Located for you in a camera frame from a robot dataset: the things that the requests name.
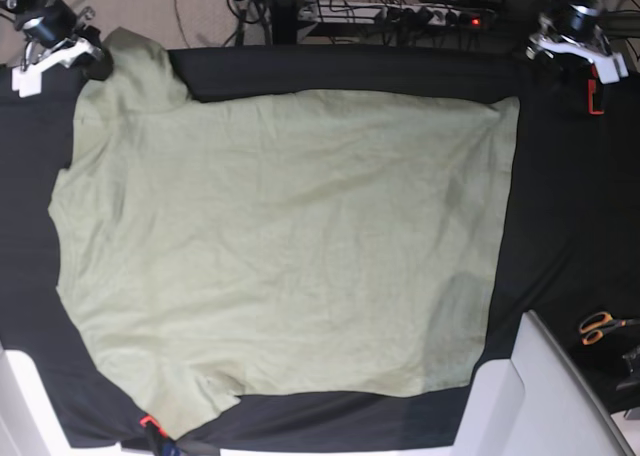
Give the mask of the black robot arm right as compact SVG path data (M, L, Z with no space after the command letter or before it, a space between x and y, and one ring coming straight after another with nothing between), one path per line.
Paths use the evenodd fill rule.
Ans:
M1 15L26 41L19 64L11 69L12 90L19 97L39 95L44 73L55 66L78 67L96 81L112 74L112 56L100 30L90 24L92 7L77 13L64 0L1 0Z

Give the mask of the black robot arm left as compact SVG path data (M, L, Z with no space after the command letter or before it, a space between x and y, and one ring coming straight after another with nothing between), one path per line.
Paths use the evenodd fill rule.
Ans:
M624 56L609 39L639 37L639 9L611 9L609 0L548 0L528 38L525 55L572 55L590 63L603 84L628 76Z

